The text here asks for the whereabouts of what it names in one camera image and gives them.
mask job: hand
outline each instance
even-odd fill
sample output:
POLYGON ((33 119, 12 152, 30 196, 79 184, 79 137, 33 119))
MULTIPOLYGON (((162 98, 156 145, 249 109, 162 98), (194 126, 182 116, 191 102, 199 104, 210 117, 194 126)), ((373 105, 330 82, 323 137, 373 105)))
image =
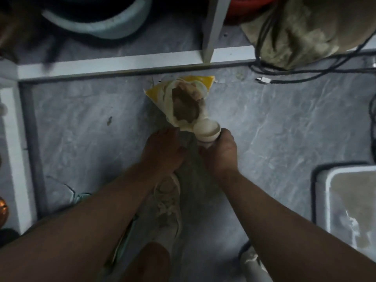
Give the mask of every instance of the hand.
POLYGON ((186 148, 180 145, 178 132, 178 128, 165 128, 146 141, 141 164, 155 172, 158 179, 172 174, 184 160, 186 148))
POLYGON ((231 132, 223 128, 217 141, 206 150, 199 148, 208 171, 216 180, 221 180, 228 171, 238 172, 237 146, 231 132))

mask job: forearm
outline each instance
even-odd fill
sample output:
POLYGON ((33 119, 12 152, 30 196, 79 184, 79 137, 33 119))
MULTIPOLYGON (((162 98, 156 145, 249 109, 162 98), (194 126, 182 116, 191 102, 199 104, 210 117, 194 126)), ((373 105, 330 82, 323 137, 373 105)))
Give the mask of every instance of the forearm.
POLYGON ((132 166, 97 194, 4 247, 0 251, 4 281, 73 281, 86 280, 87 273, 95 276, 156 183, 156 177, 144 170, 132 166))
POLYGON ((274 281, 374 280, 375 263, 241 174, 227 174, 221 185, 274 281))

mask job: metal connector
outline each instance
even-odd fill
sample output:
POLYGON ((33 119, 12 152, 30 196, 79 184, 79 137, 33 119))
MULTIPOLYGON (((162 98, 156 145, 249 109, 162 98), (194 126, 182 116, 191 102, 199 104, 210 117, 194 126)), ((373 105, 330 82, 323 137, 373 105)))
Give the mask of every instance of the metal connector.
POLYGON ((266 77, 259 77, 256 78, 256 81, 261 84, 269 84, 271 82, 271 79, 266 77))

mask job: sock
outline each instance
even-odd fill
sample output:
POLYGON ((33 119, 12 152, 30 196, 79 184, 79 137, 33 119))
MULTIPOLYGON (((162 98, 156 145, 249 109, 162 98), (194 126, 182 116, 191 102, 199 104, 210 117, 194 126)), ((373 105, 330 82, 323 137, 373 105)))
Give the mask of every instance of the sock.
POLYGON ((158 232, 153 239, 153 241, 161 244, 165 249, 167 249, 170 257, 172 256, 172 246, 174 244, 176 232, 177 225, 163 226, 158 229, 158 232))

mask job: white shelf frame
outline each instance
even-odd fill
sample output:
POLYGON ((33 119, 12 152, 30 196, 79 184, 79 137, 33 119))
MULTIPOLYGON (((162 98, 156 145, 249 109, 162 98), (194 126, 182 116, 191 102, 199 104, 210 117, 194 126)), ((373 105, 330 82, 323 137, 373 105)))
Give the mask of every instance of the white shelf frame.
MULTIPOLYGON (((214 48, 229 4, 230 0, 210 0, 208 17, 203 28, 202 50, 63 61, 54 63, 49 70, 45 70, 42 63, 16 65, 8 60, 0 61, 0 99, 8 108, 3 121, 20 233, 24 233, 35 223, 37 217, 18 82, 152 73, 169 69, 186 70, 252 62, 255 59, 255 50, 251 45, 214 48)), ((365 49, 376 49, 376 37, 371 39, 365 49)))

